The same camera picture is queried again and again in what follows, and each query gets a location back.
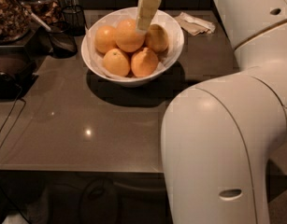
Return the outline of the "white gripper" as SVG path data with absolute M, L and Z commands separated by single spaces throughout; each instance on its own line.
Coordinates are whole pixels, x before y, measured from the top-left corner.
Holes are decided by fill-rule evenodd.
M 146 33 L 148 31 L 160 5 L 161 0 L 138 0 L 136 28 L 139 32 Z

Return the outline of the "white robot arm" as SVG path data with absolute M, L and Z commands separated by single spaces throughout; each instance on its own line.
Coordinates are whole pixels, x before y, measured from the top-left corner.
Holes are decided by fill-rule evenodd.
M 269 224 L 265 170 L 287 141 L 287 0 L 214 0 L 238 72 L 182 91 L 161 130 L 174 224 Z

